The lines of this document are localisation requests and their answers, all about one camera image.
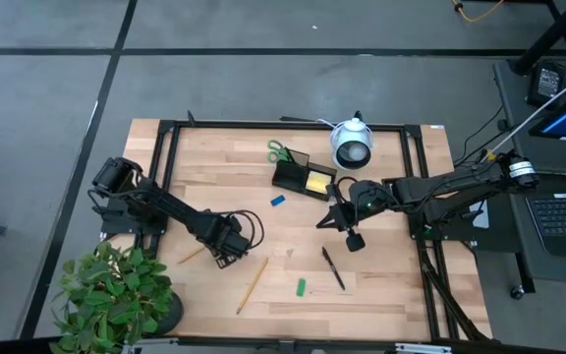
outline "potted plant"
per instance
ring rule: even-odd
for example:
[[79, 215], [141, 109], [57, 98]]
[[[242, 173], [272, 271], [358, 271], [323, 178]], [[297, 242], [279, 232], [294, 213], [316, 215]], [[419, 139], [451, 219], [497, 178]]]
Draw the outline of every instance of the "potted plant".
[[66, 295], [62, 319], [52, 310], [65, 334], [50, 343], [55, 354], [121, 353], [124, 343], [144, 335], [170, 331], [183, 316], [181, 301], [161, 275], [167, 267], [143, 255], [141, 249], [114, 249], [108, 242], [95, 254], [63, 264], [58, 281]]

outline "wooden pencil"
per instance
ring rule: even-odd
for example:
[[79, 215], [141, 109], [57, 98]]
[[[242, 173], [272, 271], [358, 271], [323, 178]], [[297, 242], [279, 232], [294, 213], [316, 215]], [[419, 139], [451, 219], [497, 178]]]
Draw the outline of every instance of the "wooden pencil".
[[261, 276], [261, 274], [263, 273], [263, 270], [265, 269], [265, 266], [267, 265], [267, 261], [268, 261], [268, 258], [263, 260], [263, 263], [261, 264], [261, 268], [255, 274], [255, 279], [253, 279], [253, 283], [248, 288], [246, 295], [244, 295], [244, 299], [242, 299], [242, 302], [240, 303], [240, 307], [237, 308], [237, 312], [235, 313], [236, 315], [239, 315], [240, 312], [242, 311], [242, 309], [244, 308], [244, 305], [246, 305], [246, 302], [248, 301], [249, 296], [251, 296], [251, 293], [253, 292], [253, 289], [255, 289], [255, 285], [258, 282], [259, 277]]
[[183, 264], [184, 262], [188, 261], [191, 257], [197, 255], [198, 253], [204, 251], [206, 247], [202, 246], [200, 248], [198, 248], [197, 250], [191, 252], [190, 254], [186, 255], [183, 259], [179, 260], [176, 262], [177, 265]]

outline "wooden table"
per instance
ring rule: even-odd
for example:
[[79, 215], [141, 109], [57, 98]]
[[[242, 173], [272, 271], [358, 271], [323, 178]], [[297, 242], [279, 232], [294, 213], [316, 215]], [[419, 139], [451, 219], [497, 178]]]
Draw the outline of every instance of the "wooden table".
[[[131, 126], [124, 156], [143, 168], [150, 164], [158, 122], [136, 119]], [[422, 130], [429, 174], [452, 170], [444, 129], [422, 126]], [[367, 246], [349, 252], [345, 233], [315, 228], [329, 203], [271, 185], [274, 164], [266, 159], [270, 139], [309, 153], [311, 162], [334, 167], [328, 131], [180, 130], [170, 193], [196, 209], [253, 210], [263, 220], [265, 241], [225, 269], [217, 267], [209, 252], [177, 265], [201, 244], [182, 224], [170, 221], [158, 259], [168, 265], [166, 274], [183, 301], [185, 315], [169, 335], [429, 340], [421, 271], [406, 216], [386, 211], [361, 222]], [[416, 161], [413, 142], [411, 152]], [[375, 181], [404, 176], [398, 134], [375, 132], [369, 165], [353, 172], [338, 171], [338, 178], [344, 175]], [[285, 196], [285, 202], [271, 206], [270, 200], [279, 195]], [[128, 247], [133, 238], [120, 235], [112, 242]], [[322, 246], [336, 264], [346, 291], [340, 289], [322, 257]], [[490, 335], [473, 255], [457, 242], [443, 246], [452, 293], [478, 328]], [[238, 316], [238, 304], [266, 257], [269, 263]], [[296, 295], [299, 278], [307, 280], [303, 297]], [[446, 336], [437, 294], [435, 300], [441, 333]]]

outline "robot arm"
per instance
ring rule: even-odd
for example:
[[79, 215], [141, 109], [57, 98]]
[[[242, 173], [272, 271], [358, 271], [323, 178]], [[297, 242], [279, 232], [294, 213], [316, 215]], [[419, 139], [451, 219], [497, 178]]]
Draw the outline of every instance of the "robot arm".
[[240, 234], [242, 226], [233, 216], [236, 213], [250, 219], [247, 213], [254, 215], [251, 211], [225, 214], [197, 211], [143, 177], [141, 167], [126, 158], [109, 158], [92, 185], [93, 191], [101, 198], [124, 201], [128, 205], [129, 217], [141, 224], [151, 223], [162, 214], [178, 220], [211, 251], [220, 267], [228, 266], [255, 246], [255, 231], [250, 240], [243, 237]]
[[362, 236], [353, 228], [387, 209], [418, 215], [424, 224], [434, 226], [496, 194], [520, 193], [537, 184], [538, 177], [530, 162], [511, 151], [492, 161], [431, 178], [384, 179], [381, 184], [355, 182], [349, 188], [349, 202], [344, 201], [337, 185], [331, 185], [328, 190], [336, 204], [316, 227], [347, 231], [347, 245], [353, 252], [365, 246]]

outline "scissors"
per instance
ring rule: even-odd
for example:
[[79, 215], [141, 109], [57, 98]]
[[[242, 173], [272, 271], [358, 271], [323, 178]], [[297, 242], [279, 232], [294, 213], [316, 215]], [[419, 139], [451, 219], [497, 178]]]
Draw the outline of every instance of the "scissors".
[[287, 150], [283, 144], [279, 143], [278, 141], [271, 140], [267, 142], [267, 148], [270, 149], [270, 152], [267, 154], [267, 160], [269, 162], [276, 162], [278, 160], [281, 161], [291, 161], [292, 158], [290, 156], [290, 152]]

